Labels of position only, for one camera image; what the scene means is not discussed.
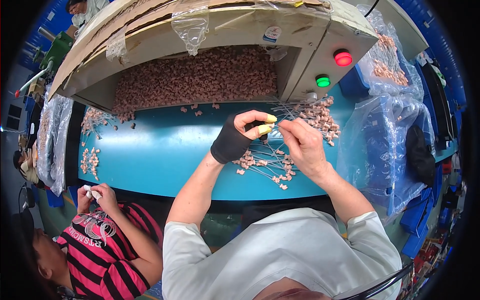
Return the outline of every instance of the green machine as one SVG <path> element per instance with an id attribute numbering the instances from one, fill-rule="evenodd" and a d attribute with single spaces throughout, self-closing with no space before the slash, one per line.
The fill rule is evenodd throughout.
<path id="1" fill-rule="evenodd" d="M 29 55 L 33 62 L 40 63 L 40 69 L 42 71 L 32 77 L 32 79 L 25 83 L 22 88 L 15 93 L 16 98 L 18 98 L 20 93 L 25 91 L 32 82 L 43 76 L 45 73 L 55 75 L 61 63 L 63 62 L 63 58 L 65 55 L 67 55 L 68 51 L 70 51 L 74 43 L 73 38 L 68 36 L 64 31 L 60 31 L 59 34 L 54 35 L 48 29 L 39 27 L 38 33 L 50 40 L 52 45 L 48 51 L 43 51 L 42 46 L 36 47 L 28 42 L 26 43 L 35 51 L 35 54 L 25 50 L 24 53 Z"/>

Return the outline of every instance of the person in background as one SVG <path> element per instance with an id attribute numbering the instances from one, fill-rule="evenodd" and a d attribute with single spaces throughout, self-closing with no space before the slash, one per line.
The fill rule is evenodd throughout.
<path id="1" fill-rule="evenodd" d="M 229 116 L 175 198 L 164 231 L 164 298 L 325 300 L 338 295 L 342 299 L 340 294 L 365 292 L 372 282 L 400 270 L 398 250 L 372 205 L 326 161 L 322 134 L 300 118 L 278 123 L 280 133 L 297 168 L 330 196 L 348 238 L 342 237 L 331 215 L 301 207 L 250 224 L 212 254 L 200 234 L 200 223 L 223 166 L 242 157 L 253 140 L 271 132 L 267 124 L 246 130 L 256 120 L 273 123 L 276 117 L 255 110 Z M 247 188 L 255 193 L 264 187 L 252 182 Z M 373 298 L 395 299 L 400 282 L 385 288 Z"/>
<path id="2" fill-rule="evenodd" d="M 73 26 L 80 29 L 109 4 L 108 0 L 68 0 L 65 10 L 73 14 Z"/>
<path id="3" fill-rule="evenodd" d="M 13 153 L 13 166 L 25 180 L 33 182 L 39 189 L 45 188 L 45 184 L 38 178 L 37 169 L 33 166 L 33 155 L 31 151 Z"/>
<path id="4" fill-rule="evenodd" d="M 161 279 L 162 231 L 141 206 L 117 202 L 105 183 L 91 189 L 102 196 L 100 207 L 90 212 L 95 198 L 79 188 L 77 215 L 56 241 L 34 228 L 28 209 L 19 214 L 28 256 L 53 292 L 132 300 Z"/>

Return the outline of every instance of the pink striped shirt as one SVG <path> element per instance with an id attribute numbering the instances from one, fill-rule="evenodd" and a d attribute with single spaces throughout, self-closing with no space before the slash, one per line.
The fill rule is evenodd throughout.
<path id="1" fill-rule="evenodd" d="M 162 247 L 160 227 L 147 211 L 133 203 L 119 208 L 137 228 Z M 144 276 L 130 263 L 139 258 L 115 222 L 98 208 L 73 218 L 57 239 L 68 247 L 67 263 L 73 291 L 89 299 L 134 299 L 150 288 Z"/>

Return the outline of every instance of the hand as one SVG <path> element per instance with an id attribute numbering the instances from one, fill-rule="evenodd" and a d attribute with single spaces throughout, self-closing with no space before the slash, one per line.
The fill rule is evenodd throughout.
<path id="1" fill-rule="evenodd" d="M 89 207 L 90 203 L 92 202 L 92 198 L 87 197 L 87 191 L 84 189 L 84 187 L 81 187 L 77 190 L 77 201 L 78 201 L 78 207 L 77 207 L 77 213 L 78 214 L 88 214 L 90 212 Z"/>
<path id="2" fill-rule="evenodd" d="M 221 164 L 226 164 L 229 161 L 239 159 L 254 139 L 272 131 L 265 124 L 251 128 L 251 123 L 255 121 L 273 123 L 276 122 L 276 117 L 257 110 L 230 115 L 210 148 L 215 160 Z"/>
<path id="3" fill-rule="evenodd" d="M 97 203 L 100 205 L 103 211 L 107 213 L 107 215 L 111 216 L 120 211 L 115 192 L 111 187 L 108 186 L 108 184 L 101 183 L 93 186 L 92 191 L 97 191 L 100 193 L 100 195 L 102 195 L 102 198 L 98 199 Z"/>
<path id="4" fill-rule="evenodd" d="M 300 118 L 283 120 L 278 127 L 294 164 L 321 186 L 322 181 L 334 172 L 325 159 L 323 135 Z"/>

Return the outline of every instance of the green indicator light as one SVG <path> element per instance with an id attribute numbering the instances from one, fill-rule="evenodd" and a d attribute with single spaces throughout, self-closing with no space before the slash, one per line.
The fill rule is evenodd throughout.
<path id="1" fill-rule="evenodd" d="M 320 77 L 317 79 L 317 86 L 319 87 L 326 87 L 330 85 L 330 78 L 328 77 Z"/>

